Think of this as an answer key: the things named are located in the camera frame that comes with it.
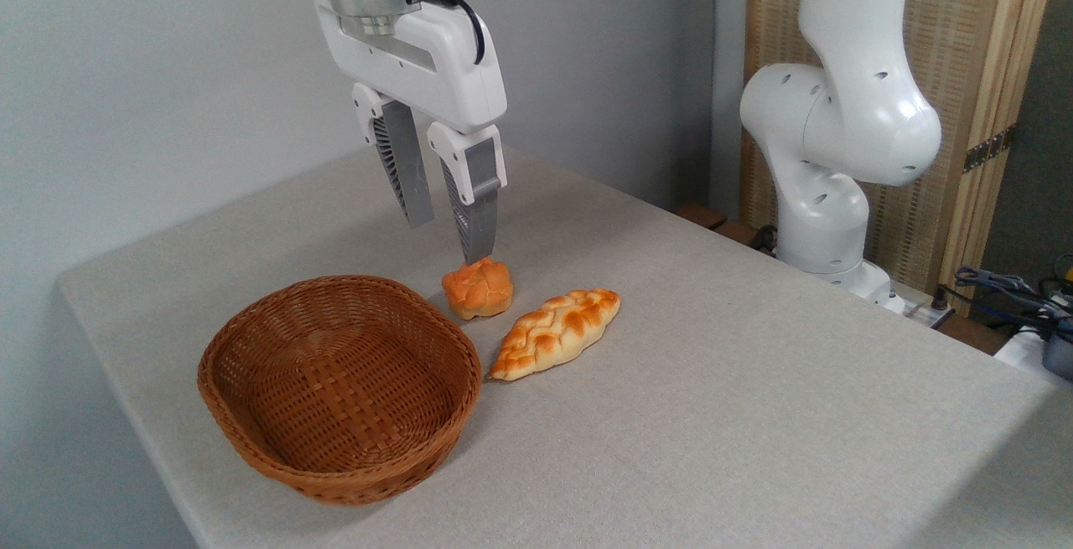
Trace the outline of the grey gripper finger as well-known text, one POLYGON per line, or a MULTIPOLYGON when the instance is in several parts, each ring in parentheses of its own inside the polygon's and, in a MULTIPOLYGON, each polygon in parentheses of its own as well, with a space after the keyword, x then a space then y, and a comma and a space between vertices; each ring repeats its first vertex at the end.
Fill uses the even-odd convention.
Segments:
POLYGON ((433 122, 429 145, 440 157, 467 266, 490 257, 497 237, 498 191, 508 184, 497 127, 464 134, 433 122))
POLYGON ((354 83, 352 100, 365 143, 374 148, 394 195, 411 228, 433 220, 432 194, 410 106, 354 83))

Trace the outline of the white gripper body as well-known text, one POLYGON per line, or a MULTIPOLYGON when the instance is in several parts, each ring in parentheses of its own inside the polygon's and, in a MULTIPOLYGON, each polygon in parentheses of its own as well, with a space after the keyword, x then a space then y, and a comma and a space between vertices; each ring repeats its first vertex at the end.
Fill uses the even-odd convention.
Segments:
POLYGON ((391 36, 350 36, 329 0, 314 0, 314 9, 334 63, 353 81, 456 132, 477 132, 506 113, 494 42, 485 38, 476 64, 476 38, 464 11, 424 3, 396 19, 391 36))

